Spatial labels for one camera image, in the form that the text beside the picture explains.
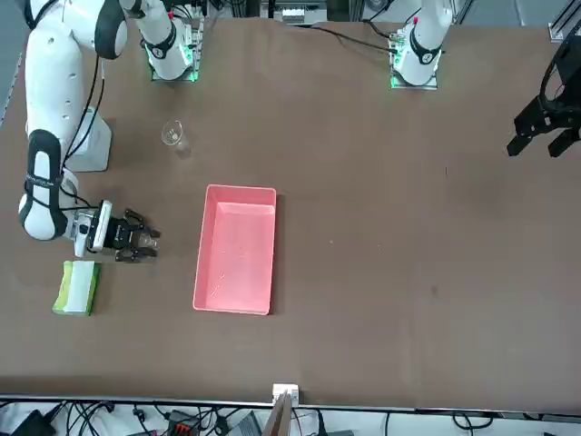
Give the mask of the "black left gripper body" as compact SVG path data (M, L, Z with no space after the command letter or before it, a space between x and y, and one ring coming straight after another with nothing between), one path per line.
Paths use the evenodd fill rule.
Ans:
M558 97L549 100L546 88L549 78L556 69L561 80L562 90ZM545 110L545 132L557 127L567 126L580 121L580 36L568 37L559 46L539 90L540 103Z

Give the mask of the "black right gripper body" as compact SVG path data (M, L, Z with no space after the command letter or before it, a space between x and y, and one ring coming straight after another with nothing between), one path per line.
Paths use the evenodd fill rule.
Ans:
M132 249L133 233L138 229L138 224L128 223L125 219L111 218L107 224L104 247L116 251Z

